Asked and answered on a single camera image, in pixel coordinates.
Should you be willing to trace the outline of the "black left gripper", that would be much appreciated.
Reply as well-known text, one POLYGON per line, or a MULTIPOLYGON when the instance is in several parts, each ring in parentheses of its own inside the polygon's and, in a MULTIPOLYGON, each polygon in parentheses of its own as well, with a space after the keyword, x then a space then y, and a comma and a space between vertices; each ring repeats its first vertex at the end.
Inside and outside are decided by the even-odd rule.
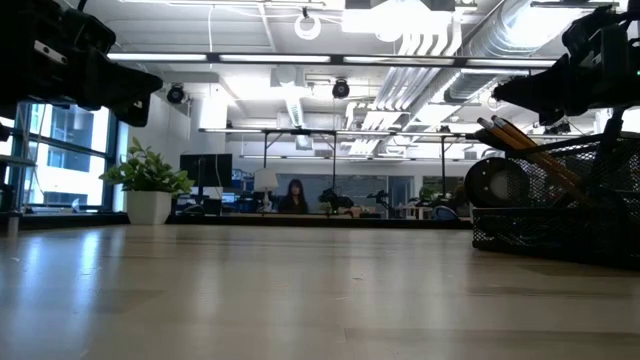
POLYGON ((111 29, 77 8, 2 0, 1 104, 104 106, 121 122, 146 126, 147 96, 163 81, 111 61, 105 55, 115 41, 111 29))

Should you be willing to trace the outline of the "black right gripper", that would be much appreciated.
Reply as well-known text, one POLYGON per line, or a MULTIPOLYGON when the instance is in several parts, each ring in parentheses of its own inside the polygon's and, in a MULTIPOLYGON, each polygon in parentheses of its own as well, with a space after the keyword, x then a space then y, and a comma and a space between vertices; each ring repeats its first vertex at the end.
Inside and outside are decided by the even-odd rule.
POLYGON ((565 111, 634 107, 639 104, 639 38, 629 27, 639 10, 618 13, 601 6, 573 21, 563 34, 569 51, 551 68, 496 86, 492 97, 539 111, 540 125, 553 125, 565 111))

